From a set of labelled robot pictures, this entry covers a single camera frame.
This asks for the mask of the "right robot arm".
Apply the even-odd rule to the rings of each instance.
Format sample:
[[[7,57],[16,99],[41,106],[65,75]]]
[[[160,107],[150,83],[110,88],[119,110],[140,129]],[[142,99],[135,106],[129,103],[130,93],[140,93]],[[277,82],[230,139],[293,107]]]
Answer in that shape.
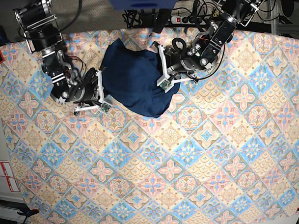
[[[42,54],[42,70],[53,84],[51,98],[59,104],[75,104],[74,115],[87,110],[107,114],[112,104],[104,94],[102,72],[93,67],[85,72],[74,71],[74,56],[67,56],[59,47],[63,36],[52,12],[52,1],[36,0],[24,8],[15,8],[14,14],[30,52]]]

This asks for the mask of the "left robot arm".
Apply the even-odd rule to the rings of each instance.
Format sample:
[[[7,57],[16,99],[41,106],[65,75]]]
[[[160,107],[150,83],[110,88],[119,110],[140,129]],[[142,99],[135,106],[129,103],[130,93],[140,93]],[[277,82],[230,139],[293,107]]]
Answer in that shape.
[[[195,0],[192,7],[191,20],[198,28],[197,36],[191,44],[184,39],[173,38],[172,45],[165,47],[153,42],[161,57],[162,75],[157,86],[169,92],[177,83],[193,81],[198,83],[213,76],[222,63],[219,54],[224,54],[238,25],[246,27],[260,5],[265,0],[212,0],[220,14],[210,17],[207,25],[202,26],[199,17],[200,0]]]

